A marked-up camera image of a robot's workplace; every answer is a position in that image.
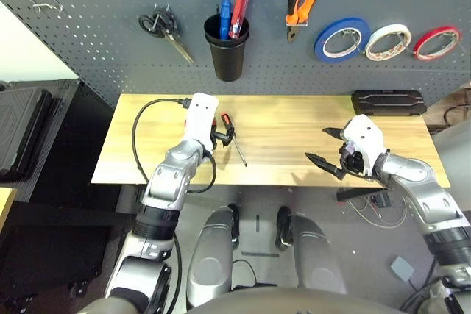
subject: red-handled screwdriver on table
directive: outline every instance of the red-handled screwdriver on table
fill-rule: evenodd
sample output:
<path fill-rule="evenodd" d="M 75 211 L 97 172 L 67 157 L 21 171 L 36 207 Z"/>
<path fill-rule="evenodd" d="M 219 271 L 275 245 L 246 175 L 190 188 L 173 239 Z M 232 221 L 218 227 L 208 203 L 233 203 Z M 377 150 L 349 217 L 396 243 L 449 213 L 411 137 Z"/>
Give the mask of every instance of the red-handled screwdriver on table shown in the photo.
<path fill-rule="evenodd" d="M 221 115 L 222 122 L 224 123 L 224 126 L 226 127 L 226 130 L 234 130 L 233 122 L 230 120 L 229 115 L 227 113 L 222 113 Z M 242 163 L 247 167 L 247 161 L 245 160 L 244 154 L 242 154 L 242 150 L 240 146 L 237 143 L 236 139 L 236 133 L 234 132 L 234 138 L 233 138 L 235 148 L 237 149 L 238 154 L 241 156 Z"/>

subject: gray pegboard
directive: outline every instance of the gray pegboard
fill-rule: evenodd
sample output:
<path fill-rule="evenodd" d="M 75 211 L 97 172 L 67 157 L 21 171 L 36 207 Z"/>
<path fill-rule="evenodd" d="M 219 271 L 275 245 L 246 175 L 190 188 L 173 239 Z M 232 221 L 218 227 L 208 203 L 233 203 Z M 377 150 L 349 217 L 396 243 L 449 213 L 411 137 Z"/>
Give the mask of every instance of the gray pegboard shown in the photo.
<path fill-rule="evenodd" d="M 244 73 L 232 83 L 216 78 L 202 28 L 221 0 L 59 0 L 64 6 L 59 15 L 53 10 L 38 15 L 29 0 L 2 1 L 112 106 L 120 92 L 294 95 L 395 88 L 421 90 L 431 104 L 471 77 L 470 0 L 317 0 L 309 27 L 295 43 L 286 41 L 287 0 L 250 0 Z M 152 13 L 155 3 L 170 3 L 180 25 L 179 40 L 194 65 L 139 27 L 137 16 Z M 406 24 L 412 44 L 429 29 L 455 24 L 463 32 L 465 51 L 457 48 L 432 62 L 406 52 L 384 62 L 364 55 L 333 65 L 318 61 L 313 46 L 319 32 L 348 16 L 365 18 L 372 31 Z"/>

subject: pen holder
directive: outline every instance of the pen holder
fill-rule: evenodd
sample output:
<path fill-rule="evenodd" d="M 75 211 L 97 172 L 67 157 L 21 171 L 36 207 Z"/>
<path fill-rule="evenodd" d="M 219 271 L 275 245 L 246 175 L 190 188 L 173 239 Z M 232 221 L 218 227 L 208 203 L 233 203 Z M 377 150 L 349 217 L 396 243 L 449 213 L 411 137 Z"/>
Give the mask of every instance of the pen holder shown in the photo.
<path fill-rule="evenodd" d="M 213 56 L 214 71 L 222 81 L 236 81 L 242 75 L 245 42 L 249 37 L 249 21 L 244 19 L 238 38 L 219 38 L 219 14 L 205 21 L 206 40 Z"/>

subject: black cable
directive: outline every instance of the black cable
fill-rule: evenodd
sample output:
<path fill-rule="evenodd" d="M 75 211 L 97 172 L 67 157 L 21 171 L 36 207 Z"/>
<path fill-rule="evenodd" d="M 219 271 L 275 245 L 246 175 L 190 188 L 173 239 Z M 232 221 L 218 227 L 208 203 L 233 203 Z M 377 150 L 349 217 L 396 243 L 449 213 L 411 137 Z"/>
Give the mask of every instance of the black cable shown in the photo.
<path fill-rule="evenodd" d="M 432 282 L 425 287 L 420 288 L 417 292 L 414 292 L 409 298 L 407 298 L 404 303 L 400 306 L 399 310 L 406 311 L 420 296 L 424 297 L 423 293 L 427 290 L 430 290 L 433 285 L 435 285 L 440 279 Z"/>
<path fill-rule="evenodd" d="M 245 259 L 237 259 L 237 260 L 234 260 L 233 261 L 233 265 L 236 264 L 236 263 L 246 263 L 249 267 L 250 267 L 250 270 L 252 270 L 252 274 L 253 274 L 253 279 L 255 280 L 255 284 L 258 282 L 257 281 L 257 275 L 255 275 L 255 271 L 252 267 L 252 265 L 250 265 L 250 263 L 245 260 Z"/>
<path fill-rule="evenodd" d="M 452 110 L 455 110 L 456 108 L 466 108 L 466 107 L 471 107 L 471 104 L 457 104 L 456 106 L 450 107 L 447 110 L 443 112 L 443 120 L 448 126 L 451 126 L 450 122 L 448 121 L 448 113 L 451 112 Z"/>
<path fill-rule="evenodd" d="M 432 279 L 433 271 L 435 270 L 435 266 L 436 266 L 436 258 L 434 257 L 433 261 L 432 261 L 432 265 L 430 265 L 430 269 L 428 270 L 427 277 L 425 278 L 424 284 L 422 285 L 422 288 L 424 288 L 426 285 L 428 285 L 428 283 Z"/>
<path fill-rule="evenodd" d="M 352 171 L 349 171 L 348 168 L 347 168 L 347 164 L 345 163 L 345 161 L 340 161 L 340 165 L 342 166 L 342 168 L 350 175 L 350 176 L 356 176 L 357 178 L 360 178 L 360 179 L 369 179 L 369 180 L 376 180 L 378 178 L 375 178 L 373 176 L 362 176 L 360 174 L 357 174 L 357 173 L 353 173 Z"/>
<path fill-rule="evenodd" d="M 139 110 L 139 113 L 134 118 L 134 124 L 132 125 L 132 131 L 131 131 L 132 154 L 134 155 L 134 161 L 138 167 L 138 170 L 141 172 L 141 175 L 146 181 L 146 183 L 149 182 L 149 178 L 147 178 L 146 172 L 144 172 L 144 169 L 142 168 L 141 161 L 139 160 L 139 156 L 138 156 L 138 151 L 135 145 L 135 133 L 138 128 L 139 118 L 141 117 L 144 110 L 146 110 L 147 107 L 152 106 L 153 104 L 160 103 L 160 102 L 175 102 L 175 103 L 181 104 L 182 106 L 184 106 L 184 108 L 188 108 L 190 101 L 191 101 L 190 99 L 155 99 L 154 101 L 147 102 L 144 106 L 142 106 L 141 110 Z M 203 156 L 207 157 L 211 161 L 211 165 L 213 166 L 213 178 L 210 181 L 210 183 L 203 189 L 188 190 L 187 193 L 190 193 L 190 194 L 204 193 L 205 191 L 208 191 L 214 185 L 214 182 L 216 181 L 216 161 L 214 160 L 213 155 L 207 150 L 204 150 Z"/>
<path fill-rule="evenodd" d="M 178 243 L 177 234 L 174 234 L 175 239 L 175 249 L 177 250 L 177 267 L 178 267 L 178 275 L 177 275 L 177 286 L 175 288 L 174 298 L 171 299 L 171 303 L 169 309 L 167 310 L 167 314 L 171 314 L 175 308 L 175 304 L 178 300 L 178 295 L 180 294 L 180 287 L 182 285 L 182 250 L 180 249 L 180 243 Z"/>
<path fill-rule="evenodd" d="M 404 301 L 403 305 L 400 306 L 400 310 L 407 310 L 417 300 L 417 298 L 422 295 L 421 292 L 423 292 L 424 289 L 430 288 L 436 283 L 435 281 L 433 284 L 429 284 L 431 277 L 433 276 L 433 270 L 435 270 L 435 266 L 436 258 L 434 257 L 430 269 L 428 270 L 427 277 L 425 278 L 424 284 L 421 288 L 419 288 L 419 290 L 417 290 L 414 285 L 412 285 L 412 282 L 409 280 L 409 284 L 415 290 L 415 293 L 413 293 L 409 298 Z"/>
<path fill-rule="evenodd" d="M 149 182 L 149 178 L 147 178 L 146 172 L 144 172 L 144 169 L 142 168 L 141 162 L 139 161 L 138 151 L 135 147 L 135 131 L 138 128 L 139 118 L 141 117 L 144 110 L 146 110 L 147 107 L 152 106 L 153 104 L 156 104 L 156 103 L 160 103 L 160 102 L 180 103 L 180 100 L 178 100 L 178 99 L 155 99 L 154 101 L 147 102 L 144 106 L 142 106 L 141 110 L 139 110 L 139 113 L 134 118 L 134 124 L 132 125 L 132 132 L 131 132 L 132 154 L 134 155 L 134 160 L 135 160 L 136 164 L 138 165 L 138 170 L 141 172 L 142 177 L 144 178 L 146 183 Z"/>
<path fill-rule="evenodd" d="M 205 191 L 210 190 L 211 187 L 214 185 L 214 181 L 216 180 L 216 161 L 214 160 L 213 155 L 208 150 L 205 150 L 203 153 L 203 156 L 206 156 L 207 158 L 209 158 L 209 160 L 211 161 L 211 165 L 213 165 L 213 178 L 210 181 L 210 183 L 203 189 L 188 190 L 187 193 L 189 194 L 199 194 L 199 193 L 204 193 Z"/>
<path fill-rule="evenodd" d="M 412 283 L 411 279 L 408 279 L 407 283 L 412 287 L 413 290 L 415 290 L 416 292 L 419 292 L 419 290 L 417 290 L 414 284 Z"/>

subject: wooden table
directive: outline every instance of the wooden table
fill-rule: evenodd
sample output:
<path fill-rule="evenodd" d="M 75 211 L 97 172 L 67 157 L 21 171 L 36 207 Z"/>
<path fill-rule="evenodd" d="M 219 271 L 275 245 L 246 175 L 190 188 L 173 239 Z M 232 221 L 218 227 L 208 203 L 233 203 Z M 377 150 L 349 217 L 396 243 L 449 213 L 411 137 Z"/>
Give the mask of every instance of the wooden table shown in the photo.
<path fill-rule="evenodd" d="M 12 203 L 15 200 L 15 194 L 15 189 L 0 188 L 0 231 L 5 224 L 8 212 L 10 211 Z"/>
<path fill-rule="evenodd" d="M 131 129 L 140 108 L 157 98 L 182 98 L 187 95 L 123 94 L 113 116 L 93 175 L 93 183 L 139 184 L 143 177 L 136 168 L 131 148 Z M 327 126 L 343 127 L 355 113 L 349 96 L 218 96 L 218 131 L 224 132 L 220 119 L 230 114 L 238 143 L 248 167 L 242 164 L 235 146 L 218 147 L 216 184 L 229 185 L 303 185 L 376 188 L 374 182 L 334 176 L 313 165 L 304 155 L 312 152 L 339 164 L 341 141 L 322 132 Z M 163 161 L 165 151 L 176 146 L 184 133 L 187 111 L 179 104 L 158 103 L 147 108 L 139 121 L 136 145 L 147 176 Z M 386 147 L 395 154 L 415 157 L 429 163 L 439 184 L 449 182 L 427 127 L 421 117 L 374 117 L 383 130 Z M 210 163 L 198 169 L 194 184 L 211 178 Z"/>

